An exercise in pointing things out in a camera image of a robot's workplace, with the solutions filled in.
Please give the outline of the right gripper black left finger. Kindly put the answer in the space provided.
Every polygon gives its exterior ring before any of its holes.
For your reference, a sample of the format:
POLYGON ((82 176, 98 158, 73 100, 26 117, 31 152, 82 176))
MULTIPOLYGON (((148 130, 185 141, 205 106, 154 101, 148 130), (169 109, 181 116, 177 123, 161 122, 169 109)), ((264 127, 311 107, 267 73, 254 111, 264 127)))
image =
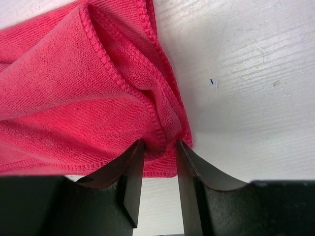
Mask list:
POLYGON ((135 141, 121 155, 76 183, 83 187, 79 232, 85 236, 131 236, 138 226, 145 144, 135 141))

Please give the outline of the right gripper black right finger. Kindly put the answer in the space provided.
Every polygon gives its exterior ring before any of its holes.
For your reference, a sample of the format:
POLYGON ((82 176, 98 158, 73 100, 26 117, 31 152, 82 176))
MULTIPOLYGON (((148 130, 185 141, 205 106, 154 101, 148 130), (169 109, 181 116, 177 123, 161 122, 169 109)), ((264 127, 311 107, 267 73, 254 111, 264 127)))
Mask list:
POLYGON ((208 190, 231 191, 247 185, 198 156, 184 141, 176 142, 177 177, 186 236, 212 236, 208 190))

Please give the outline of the pink towel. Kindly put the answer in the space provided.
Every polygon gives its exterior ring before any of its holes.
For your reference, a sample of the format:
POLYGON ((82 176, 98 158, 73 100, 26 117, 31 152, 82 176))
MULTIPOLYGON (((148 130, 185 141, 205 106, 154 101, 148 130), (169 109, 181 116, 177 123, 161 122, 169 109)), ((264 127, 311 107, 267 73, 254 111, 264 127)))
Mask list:
POLYGON ((144 139, 144 177, 192 145, 150 0, 78 0, 0 32, 0 173, 88 175, 144 139))

